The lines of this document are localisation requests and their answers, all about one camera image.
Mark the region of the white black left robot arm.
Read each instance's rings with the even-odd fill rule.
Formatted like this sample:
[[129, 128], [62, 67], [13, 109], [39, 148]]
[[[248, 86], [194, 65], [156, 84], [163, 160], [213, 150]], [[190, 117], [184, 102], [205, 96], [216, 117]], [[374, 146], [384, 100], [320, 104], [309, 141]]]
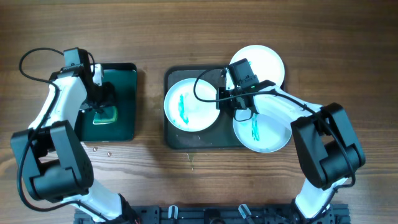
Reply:
[[11, 147], [17, 160], [17, 191], [22, 203], [36, 212], [72, 205], [97, 223], [139, 223], [126, 199], [94, 178], [93, 166], [75, 124], [90, 86], [103, 76], [97, 65], [69, 63], [47, 82], [49, 95], [28, 129], [14, 133]]

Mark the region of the green yellow sponge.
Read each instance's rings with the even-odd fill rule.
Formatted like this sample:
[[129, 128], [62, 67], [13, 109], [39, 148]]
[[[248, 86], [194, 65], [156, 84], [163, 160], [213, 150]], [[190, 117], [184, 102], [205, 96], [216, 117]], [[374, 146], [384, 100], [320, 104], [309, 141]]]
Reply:
[[95, 112], [93, 118], [94, 125], [111, 124], [118, 120], [118, 109], [116, 106], [102, 108], [100, 112]]

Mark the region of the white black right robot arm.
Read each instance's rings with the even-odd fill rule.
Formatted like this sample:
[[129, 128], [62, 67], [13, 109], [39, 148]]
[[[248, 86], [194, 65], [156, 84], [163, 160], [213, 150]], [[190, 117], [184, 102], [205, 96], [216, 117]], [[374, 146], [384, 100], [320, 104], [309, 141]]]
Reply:
[[366, 158], [359, 139], [338, 103], [326, 106], [294, 97], [270, 81], [219, 90], [218, 106], [234, 112], [239, 141], [256, 152], [276, 152], [293, 141], [305, 182], [294, 198], [304, 223], [326, 214], [337, 191], [356, 183]]

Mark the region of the white plate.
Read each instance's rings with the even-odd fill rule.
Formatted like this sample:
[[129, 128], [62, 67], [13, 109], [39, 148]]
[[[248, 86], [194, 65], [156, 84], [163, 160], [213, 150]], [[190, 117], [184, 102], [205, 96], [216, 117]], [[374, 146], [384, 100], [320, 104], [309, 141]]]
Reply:
[[237, 110], [233, 119], [237, 139], [248, 149], [268, 153], [283, 148], [292, 137], [290, 128], [271, 116]]
[[210, 83], [187, 78], [174, 84], [166, 93], [164, 112], [172, 125], [186, 132], [209, 128], [220, 115], [213, 100], [216, 89]]
[[263, 45], [249, 45], [237, 51], [230, 63], [246, 58], [259, 82], [270, 80], [281, 87], [285, 78], [285, 67], [281, 57]]

